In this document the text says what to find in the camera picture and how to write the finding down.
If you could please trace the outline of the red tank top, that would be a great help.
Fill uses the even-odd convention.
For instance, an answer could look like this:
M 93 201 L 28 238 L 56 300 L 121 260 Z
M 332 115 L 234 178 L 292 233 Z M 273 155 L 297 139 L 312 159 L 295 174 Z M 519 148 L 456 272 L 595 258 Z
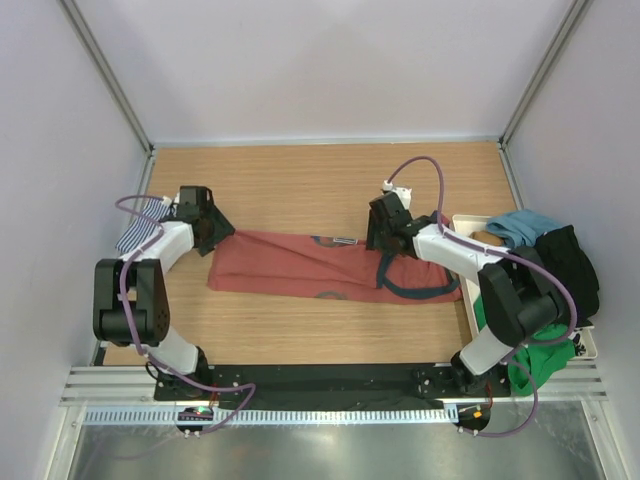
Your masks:
M 365 303 L 451 303 L 459 280 L 434 263 L 366 248 L 345 237 L 238 230 L 215 249 L 213 291 Z

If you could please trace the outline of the blue white striped tank top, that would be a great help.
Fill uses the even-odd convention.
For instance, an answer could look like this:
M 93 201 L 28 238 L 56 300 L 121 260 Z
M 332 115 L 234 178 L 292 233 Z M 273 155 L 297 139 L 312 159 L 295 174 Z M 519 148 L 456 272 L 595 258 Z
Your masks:
M 141 213 L 143 216 L 159 222 L 169 216 L 172 211 L 173 201 L 163 198 L 162 200 L 147 200 Z M 115 249 L 120 254 L 127 254 L 142 244 L 155 230 L 156 227 L 150 221 L 137 217 L 116 242 Z

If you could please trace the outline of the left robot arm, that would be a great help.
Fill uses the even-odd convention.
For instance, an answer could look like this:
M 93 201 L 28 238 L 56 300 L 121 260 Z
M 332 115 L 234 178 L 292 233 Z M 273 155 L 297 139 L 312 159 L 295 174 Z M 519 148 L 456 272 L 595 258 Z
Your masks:
M 135 219 L 116 244 L 119 256 L 95 266 L 93 333 L 101 342 L 133 348 L 177 378 L 186 397 L 202 399 L 212 387 L 208 362 L 171 326 L 165 275 L 192 251 L 202 257 L 213 252 L 235 228 L 206 186 L 182 186 L 173 197 L 126 196 L 116 208 Z

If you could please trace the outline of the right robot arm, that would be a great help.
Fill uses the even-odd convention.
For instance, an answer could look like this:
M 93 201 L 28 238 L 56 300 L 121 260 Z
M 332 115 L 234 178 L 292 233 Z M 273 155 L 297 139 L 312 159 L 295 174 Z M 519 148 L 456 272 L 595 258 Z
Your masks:
M 486 326 L 451 359 L 461 395 L 476 394 L 496 365 L 551 323 L 568 320 L 566 335 L 575 329 L 575 302 L 535 249 L 491 247 L 444 226 L 440 215 L 413 218 L 395 191 L 369 202 L 367 247 L 440 265 L 479 287 Z

